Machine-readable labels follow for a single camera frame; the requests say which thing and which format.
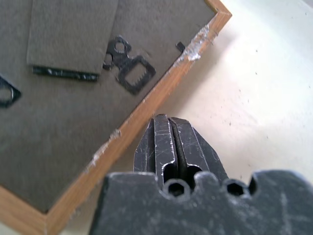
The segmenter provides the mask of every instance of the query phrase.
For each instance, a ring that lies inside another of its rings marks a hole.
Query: white surface
[[[231,178],[279,168],[313,182],[312,0],[223,3],[232,19],[159,113],[188,119]],[[132,169],[136,144],[115,170]],[[98,191],[62,235],[88,233]]]

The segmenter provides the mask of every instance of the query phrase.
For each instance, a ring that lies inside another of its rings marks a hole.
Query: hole
[[[12,91],[8,87],[0,88],[0,101],[8,102],[12,99]]]
[[[126,81],[131,84],[135,85],[146,73],[146,68],[141,64],[138,63],[125,77]]]
[[[116,43],[115,44],[115,50],[119,53],[124,53],[125,52],[125,45],[123,43]]]
[[[106,57],[104,58],[104,64],[111,65],[113,61],[113,56],[111,54],[106,54]]]
[[[250,192],[250,195],[255,194],[255,192],[257,190],[257,186],[256,186],[256,182],[255,182],[254,178],[251,179],[251,182],[250,182],[248,190]]]
[[[164,183],[170,179],[174,179],[177,177],[177,172],[175,169],[174,164],[168,164],[165,166],[164,171],[163,171],[163,179]]]
[[[237,183],[227,185],[227,191],[234,196],[241,196],[244,194],[244,189]]]
[[[169,185],[168,192],[174,197],[178,197],[184,194],[184,186],[179,183]]]
[[[191,188],[191,190],[195,189],[196,182],[195,182],[195,174],[202,171],[199,167],[195,165],[191,165],[187,168],[187,179],[186,182]]]

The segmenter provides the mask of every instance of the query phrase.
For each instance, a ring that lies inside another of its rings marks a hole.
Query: black metal clip
[[[7,94],[5,94],[4,96],[0,95],[0,108],[10,107],[22,95],[19,90],[13,87],[0,75],[0,94],[2,92]]]
[[[123,44],[124,48],[117,48],[117,44]],[[111,70],[114,66],[119,68],[119,74],[117,81],[131,94],[138,94],[142,88],[147,85],[147,83],[156,74],[155,68],[141,55],[135,58],[129,58],[127,53],[132,50],[131,45],[124,40],[121,36],[117,36],[114,40],[110,41],[108,44],[107,54],[112,57],[110,64],[103,62],[103,69]],[[133,85],[126,80],[127,74],[136,67],[136,65],[142,64],[145,67],[146,72],[141,78]]]

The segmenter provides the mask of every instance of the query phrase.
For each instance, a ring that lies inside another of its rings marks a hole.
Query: wooden frame edge
[[[209,32],[207,39],[201,45],[200,54],[204,52],[232,16],[220,0],[205,1],[216,12],[216,15],[208,24]],[[0,221],[26,235],[58,234],[66,226],[75,210],[90,195],[95,185],[103,179],[112,164],[132,143],[145,123],[154,115],[155,110],[164,103],[180,83],[194,62],[185,57],[177,66],[170,68],[169,72],[122,124],[119,129],[121,135],[109,142],[96,165],[80,174],[48,214],[34,209],[0,186]]]

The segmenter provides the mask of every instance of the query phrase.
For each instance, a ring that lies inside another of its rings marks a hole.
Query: gray cardboard
[[[100,74],[117,0],[33,0],[27,63]]]
[[[0,73],[22,92],[0,109],[0,185],[45,212],[179,57],[176,43],[188,45],[214,13],[203,0],[119,1],[111,38],[122,35],[156,69],[134,96],[116,69],[97,83],[32,74],[25,62],[31,2],[0,0]]]

